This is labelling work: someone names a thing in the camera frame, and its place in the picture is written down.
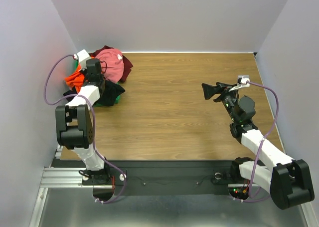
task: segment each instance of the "screw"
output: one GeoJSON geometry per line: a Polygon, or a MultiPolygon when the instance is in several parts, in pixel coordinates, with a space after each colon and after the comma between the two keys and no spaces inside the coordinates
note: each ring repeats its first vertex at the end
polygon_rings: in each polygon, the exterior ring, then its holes
{"type": "Polygon", "coordinates": [[[124,176],[123,174],[120,174],[120,181],[124,181],[124,176]]]}
{"type": "Polygon", "coordinates": [[[215,179],[220,180],[221,177],[222,177],[221,173],[219,173],[219,172],[215,173],[215,179]]]}

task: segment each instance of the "metal floor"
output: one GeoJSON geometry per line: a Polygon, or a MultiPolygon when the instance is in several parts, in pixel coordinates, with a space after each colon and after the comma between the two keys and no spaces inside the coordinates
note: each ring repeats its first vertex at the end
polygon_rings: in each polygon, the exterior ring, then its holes
{"type": "Polygon", "coordinates": [[[228,196],[128,196],[94,203],[91,189],[49,189],[41,227],[306,227],[302,208],[271,200],[234,202],[228,196]]]}

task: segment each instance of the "small white connector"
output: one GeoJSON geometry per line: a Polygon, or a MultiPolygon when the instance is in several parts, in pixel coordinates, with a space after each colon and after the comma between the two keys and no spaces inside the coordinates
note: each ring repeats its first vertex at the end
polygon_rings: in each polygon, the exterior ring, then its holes
{"type": "Polygon", "coordinates": [[[247,83],[247,82],[250,82],[250,79],[249,79],[248,75],[238,76],[237,86],[234,86],[229,91],[234,91],[234,90],[238,90],[238,89],[241,89],[241,88],[249,87],[250,84],[247,83]]]}

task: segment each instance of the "pink cloth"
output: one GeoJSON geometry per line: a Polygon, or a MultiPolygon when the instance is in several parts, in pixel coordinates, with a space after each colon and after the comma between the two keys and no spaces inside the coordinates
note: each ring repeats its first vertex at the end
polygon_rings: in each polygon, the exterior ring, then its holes
{"type": "MultiPolygon", "coordinates": [[[[107,63],[104,76],[107,80],[117,83],[123,76],[124,63],[123,55],[118,49],[105,49],[96,55],[100,61],[107,63]]],[[[102,71],[105,70],[105,63],[101,62],[102,71]]]]}

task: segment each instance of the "white wall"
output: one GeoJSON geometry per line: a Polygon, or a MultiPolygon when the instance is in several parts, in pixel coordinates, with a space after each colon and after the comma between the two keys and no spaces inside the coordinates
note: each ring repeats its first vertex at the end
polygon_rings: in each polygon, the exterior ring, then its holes
{"type": "MultiPolygon", "coordinates": [[[[0,0],[0,10],[0,226],[24,227],[56,148],[44,80],[56,59],[75,46],[51,0],[0,0]]],[[[53,75],[51,100],[63,93],[66,63],[53,75]]]]}
{"type": "Polygon", "coordinates": [[[259,50],[287,0],[52,0],[76,47],[259,50]]]}
{"type": "Polygon", "coordinates": [[[319,2],[288,0],[257,54],[265,85],[279,96],[278,127],[285,149],[311,168],[319,218],[319,2]]]}

